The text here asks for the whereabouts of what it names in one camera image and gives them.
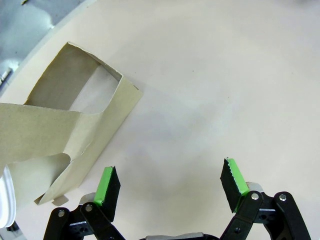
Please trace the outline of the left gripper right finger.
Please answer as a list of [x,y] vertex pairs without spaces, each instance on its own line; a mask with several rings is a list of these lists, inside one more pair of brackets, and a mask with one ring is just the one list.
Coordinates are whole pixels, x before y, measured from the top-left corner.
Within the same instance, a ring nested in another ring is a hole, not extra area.
[[220,176],[233,218],[222,240],[245,240],[253,224],[262,224],[272,240],[311,238],[300,210],[287,191],[268,196],[261,186],[246,182],[233,158],[224,159]]

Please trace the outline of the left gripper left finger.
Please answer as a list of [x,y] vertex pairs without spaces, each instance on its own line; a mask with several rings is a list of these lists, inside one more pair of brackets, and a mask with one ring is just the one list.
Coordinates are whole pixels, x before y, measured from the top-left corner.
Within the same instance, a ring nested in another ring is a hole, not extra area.
[[65,207],[52,210],[44,233],[45,240],[123,240],[112,224],[115,218],[120,181],[114,166],[105,167],[91,200],[81,200],[72,211]]

